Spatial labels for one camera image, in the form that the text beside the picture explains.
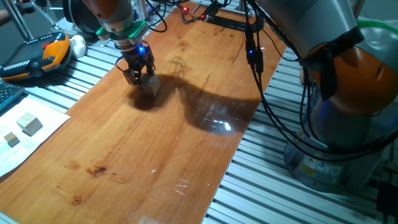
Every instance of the wood grain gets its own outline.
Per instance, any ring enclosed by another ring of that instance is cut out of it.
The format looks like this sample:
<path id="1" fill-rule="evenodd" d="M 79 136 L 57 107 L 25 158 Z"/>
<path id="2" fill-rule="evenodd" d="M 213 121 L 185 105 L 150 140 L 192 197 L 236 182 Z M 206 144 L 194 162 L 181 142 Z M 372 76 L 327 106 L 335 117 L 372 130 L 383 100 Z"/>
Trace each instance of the wood grain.
<path id="1" fill-rule="evenodd" d="M 166 21 L 166 33 L 146 37 L 160 76 L 157 97 L 140 97 L 112 69 L 56 133 L 0 179 L 1 212 L 19 223 L 201 222 L 259 94 L 243 32 L 185 26 L 179 11 Z M 280 56 L 261 37 L 266 86 Z"/>

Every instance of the small wooden cube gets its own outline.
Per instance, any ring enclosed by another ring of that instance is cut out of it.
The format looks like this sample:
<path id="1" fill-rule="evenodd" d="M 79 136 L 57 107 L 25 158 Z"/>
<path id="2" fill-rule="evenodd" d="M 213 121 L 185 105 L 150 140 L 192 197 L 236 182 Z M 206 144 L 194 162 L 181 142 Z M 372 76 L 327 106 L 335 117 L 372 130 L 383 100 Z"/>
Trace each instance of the small wooden cube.
<path id="1" fill-rule="evenodd" d="M 19 139 L 17 138 L 17 136 L 15 136 L 14 133 L 8 133 L 8 135 L 6 135 L 4 138 L 7 141 L 8 145 L 10 145 L 11 147 L 14 147 L 16 144 L 19 143 Z"/>
<path id="2" fill-rule="evenodd" d="M 29 136 L 33 136 L 43 124 L 31 113 L 26 113 L 17 120 L 17 124 Z"/>

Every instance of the black cable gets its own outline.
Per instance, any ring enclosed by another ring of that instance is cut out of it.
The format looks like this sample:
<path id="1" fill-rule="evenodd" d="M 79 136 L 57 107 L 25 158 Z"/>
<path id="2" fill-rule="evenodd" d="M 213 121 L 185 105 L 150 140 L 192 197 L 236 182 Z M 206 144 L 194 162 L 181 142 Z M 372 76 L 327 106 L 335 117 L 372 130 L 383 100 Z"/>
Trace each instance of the black cable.
<path id="1" fill-rule="evenodd" d="M 268 110 L 269 105 L 268 105 L 268 102 L 267 102 L 267 100 L 266 100 L 264 94 L 262 94 L 261 88 L 260 88 L 260 86 L 259 86 L 259 80 L 257 79 L 256 71 L 255 71 L 254 69 L 252 69 L 252 73 L 253 73 L 253 76 L 254 76 L 254 80 L 256 81 L 257 87 L 258 87 L 258 89 L 259 89 L 259 91 L 260 91 L 262 105 L 263 105 L 263 107 L 264 107 L 264 109 L 265 109 L 265 111 L 266 111 L 266 114 L 267 114 L 268 118 L 271 120 L 272 124 L 277 128 L 277 130 L 281 133 L 281 135 L 283 135 L 283 137 L 284 137 L 289 143 L 291 143 L 294 147 L 296 147 L 300 152 L 304 153 L 305 155 L 307 155 L 307 156 L 309 156 L 309 157 L 311 157 L 311 158 L 314 158 L 314 159 L 318 159 L 318 160 L 321 160 L 321 161 L 325 161 L 325 162 L 346 162 L 346 161 L 350 161 L 350 160 L 353 160 L 353 159 L 357 159 L 357 158 L 360 158 L 360 157 L 363 157 L 363 156 L 372 154 L 372 153 L 374 153 L 374 152 L 376 152 L 376 151 L 378 151 L 378 150 L 382 150 L 382 148 L 379 148 L 379 149 L 376 149 L 376 150 L 370 150 L 370 151 L 364 152 L 364 153 L 362 153 L 362 154 L 359 154 L 359 155 L 357 155 L 357 156 L 353 156 L 353 157 L 349 157 L 349 158 L 344 158 L 344 159 L 324 159 L 324 158 L 321 158 L 321 157 L 317 157 L 317 156 L 311 155 L 310 153 L 308 153 L 307 151 L 305 151 L 304 149 L 302 149 L 300 146 L 298 146 L 295 142 L 293 142 L 293 140 L 291 140 L 291 139 L 283 132 L 283 130 L 281 130 L 280 127 L 276 124 L 276 122 L 274 121 L 273 117 L 271 116 L 272 113 L 270 113 L 270 111 Z"/>
<path id="2" fill-rule="evenodd" d="M 267 34 L 268 38 L 272 41 L 272 44 L 274 44 L 275 50 L 278 52 L 278 54 L 279 54 L 284 60 L 286 60 L 286 61 L 288 61 L 288 62 L 298 62 L 299 59 L 292 60 L 292 59 L 285 58 L 285 57 L 280 53 L 280 51 L 278 50 L 278 48 L 276 47 L 276 44 L 275 44 L 274 40 L 272 39 L 272 37 L 266 32 L 266 30 L 264 30 L 264 28 L 262 28 L 262 31 L 264 31 L 264 33 Z"/>
<path id="3" fill-rule="evenodd" d="M 166 9 L 167 9 L 167 7 L 166 7 L 165 4 L 159 4 L 159 9 L 158 9 L 158 11 L 160 11 L 160 8 L 162 7 L 162 5 L 164 6 L 164 10 L 163 10 L 162 17 L 160 17 L 158 21 L 153 22 L 151 25 L 149 25 L 149 27 L 156 26 L 158 23 L 162 22 L 162 18 L 165 17 L 165 15 L 166 15 Z"/>
<path id="4" fill-rule="evenodd" d="M 306 84 L 304 84 L 304 86 L 303 86 L 303 94 L 302 94 L 302 96 L 301 96 L 301 102 L 300 102 L 299 118 L 300 118 L 301 129 L 303 130 L 304 134 L 305 134 L 307 137 L 310 138 L 311 136 L 309 135 L 309 133 L 307 133 L 307 130 L 305 130 L 304 122 L 303 122 L 303 106 L 304 106 L 304 99 L 305 99 L 305 92 L 306 92 L 306 90 L 307 90 L 307 86 L 306 86 Z"/>
<path id="5" fill-rule="evenodd" d="M 153 30 L 155 32 L 159 32 L 159 33 L 163 33 L 167 31 L 167 24 L 166 21 L 164 21 L 164 18 L 160 15 L 160 13 L 158 11 L 156 11 L 155 7 L 148 1 L 145 0 L 145 2 L 148 4 L 148 6 L 157 14 L 157 16 L 160 17 L 160 19 L 162 20 L 162 22 L 164 23 L 164 30 L 157 30 L 157 29 L 153 29 L 153 28 L 149 28 L 150 30 Z"/>
<path id="6" fill-rule="evenodd" d="M 226 7 L 231 4 L 231 0 L 224 0 L 224 3 L 219 3 L 218 0 L 210 0 L 210 2 L 216 7 Z"/>
<path id="7" fill-rule="evenodd" d="M 248 11 L 247 11 L 247 7 L 246 7 L 246 6 L 245 6 L 245 10 L 246 10 L 246 21 L 248 21 Z M 314 147 L 313 145 L 311 145 L 311 144 L 309 144 L 309 143 L 307 143 L 307 142 L 301 140 L 300 138 L 298 138 L 298 136 L 296 136 L 291 130 L 289 130 L 289 129 L 279 120 L 279 118 L 274 114 L 274 112 L 272 111 L 271 107 L 267 104 L 264 95 L 262 94 L 262 85 L 261 85 L 262 83 L 259 83 L 259 80 L 261 80 L 261 77 L 259 77 L 259 79 L 257 79 L 256 71 L 255 71 L 255 69 L 254 69 L 253 67 L 252 67 L 252 72 L 253 72 L 253 74 L 254 74 L 254 78 L 255 78 L 255 80 L 256 80 L 257 87 L 258 87 L 259 91 L 261 92 L 261 98 L 262 98 L 262 101 L 263 101 L 263 106 L 264 106 L 264 109 L 265 109 L 265 111 L 266 111 L 268 117 L 269 117 L 270 120 L 273 122 L 274 126 L 275 126 L 275 127 L 281 132 L 281 134 L 286 138 L 286 140 L 288 140 L 291 144 L 293 144 L 293 145 L 294 145 L 295 147 L 297 147 L 297 148 L 299 148 L 299 146 L 298 146 L 296 143 L 294 143 L 290 138 L 288 138 L 288 137 L 286 136 L 286 134 L 283 132 L 283 130 L 281 130 L 280 127 L 276 124 L 276 122 L 274 121 L 274 119 L 275 119 L 275 120 L 276 120 L 276 121 L 277 121 L 277 122 L 290 134 L 290 135 L 292 135 L 292 136 L 293 136 L 294 138 L 296 138 L 298 141 L 302 142 L 303 144 L 307 145 L 308 147 L 310 147 L 310 148 L 312 148 L 312 149 L 314 149 L 314 150 L 321 151 L 321 152 L 324 152 L 324 153 L 327 153 L 327 154 L 339 155 L 339 156 L 350 155 L 350 154 L 358 154 L 357 156 L 350 157 L 350 158 L 346 158 L 346 159 L 330 160 L 330 162 L 348 161 L 348 160 L 356 159 L 356 158 L 365 156 L 365 155 L 367 155 L 367 154 L 376 152 L 376 151 L 382 149 L 383 145 L 382 145 L 381 143 L 383 143 L 383 144 L 389 144 L 389 143 L 388 143 L 389 141 L 394 140 L 396 137 L 398 137 L 398 131 L 396 131 L 396 132 L 392 133 L 391 135 L 388 135 L 388 136 L 386 136 L 386 137 L 377 139 L 376 141 L 374 141 L 374 142 L 372 142 L 372 143 L 369 143 L 369 144 L 366 144 L 365 146 L 353 148 L 353 149 L 355 149 L 355 150 L 351 149 L 351 151 L 348 151 L 348 152 L 347 152 L 347 151 L 345 151 L 345 152 L 333 152 L 333 151 L 324 150 L 324 149 L 320 149 L 320 148 Z M 309 99 L 310 99 L 310 97 L 311 97 L 311 92 L 310 92 L 310 90 L 311 90 L 310 87 L 308 87 L 308 98 L 309 98 Z M 307 152 L 303 151 L 302 149 L 301 149 L 301 151 L 302 151 L 304 154 L 313 157 L 312 155 L 308 154 Z"/>
<path id="8" fill-rule="evenodd" d="M 119 63 L 120 60 L 122 60 L 122 59 L 123 59 L 123 55 L 120 56 L 120 57 L 118 57 L 118 59 L 116 59 L 116 62 L 115 62 L 114 64 L 115 64 L 116 68 L 118 68 L 120 71 L 124 72 L 124 70 L 121 69 L 121 68 L 118 66 L 118 63 Z"/>
<path id="9" fill-rule="evenodd" d="M 318 136 L 315 134 L 312 128 L 311 124 L 311 83 L 310 83 L 310 74 L 307 68 L 303 68 L 304 71 L 304 85 L 307 86 L 307 122 L 308 122 L 308 127 L 310 129 L 310 132 L 312 136 L 317 140 L 320 141 Z"/>

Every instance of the metal frame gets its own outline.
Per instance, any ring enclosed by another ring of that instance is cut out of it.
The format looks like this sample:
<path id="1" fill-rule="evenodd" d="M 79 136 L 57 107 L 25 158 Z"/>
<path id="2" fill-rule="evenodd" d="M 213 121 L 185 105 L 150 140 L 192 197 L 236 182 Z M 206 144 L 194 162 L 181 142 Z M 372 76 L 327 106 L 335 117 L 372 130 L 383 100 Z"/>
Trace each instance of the metal frame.
<path id="1" fill-rule="evenodd" d="M 148 17 L 147 6 L 145 5 L 145 0 L 136 0 L 138 5 L 139 20 L 143 21 Z"/>
<path id="2" fill-rule="evenodd" d="M 19 33 L 25 41 L 33 40 L 33 35 L 30 33 L 29 28 L 27 27 L 24 18 L 19 12 L 17 6 L 12 3 L 12 0 L 1 0 L 6 8 L 8 14 L 10 15 L 12 21 L 14 21 Z"/>

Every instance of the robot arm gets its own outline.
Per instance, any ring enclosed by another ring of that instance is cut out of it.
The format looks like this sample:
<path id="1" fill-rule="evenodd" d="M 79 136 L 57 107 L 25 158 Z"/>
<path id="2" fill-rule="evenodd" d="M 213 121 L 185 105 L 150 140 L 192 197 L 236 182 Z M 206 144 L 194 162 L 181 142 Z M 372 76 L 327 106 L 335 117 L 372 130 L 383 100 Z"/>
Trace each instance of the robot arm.
<path id="1" fill-rule="evenodd" d="M 83 0 L 102 25 L 100 39 L 111 38 L 122 53 L 129 68 L 122 70 L 127 82 L 140 88 L 143 94 L 155 96 L 159 79 L 154 74 L 154 57 L 142 37 L 148 30 L 144 21 L 135 22 L 130 0 Z"/>
<path id="2" fill-rule="evenodd" d="M 154 58 L 149 46 L 141 45 L 142 36 L 131 39 L 126 32 L 134 24 L 130 0 L 84 3 L 109 34 L 104 38 L 110 37 L 122 52 L 129 65 L 123 71 L 128 82 L 145 88 L 141 69 L 147 67 L 150 77 L 154 76 Z M 300 63 L 310 69 L 320 86 L 323 99 L 330 99 L 341 112 L 373 114 L 398 95 L 398 67 L 394 61 L 379 60 L 385 57 L 385 49 L 372 48 L 362 41 L 348 0 L 256 0 L 256 4 L 289 38 L 290 47 L 302 58 Z"/>

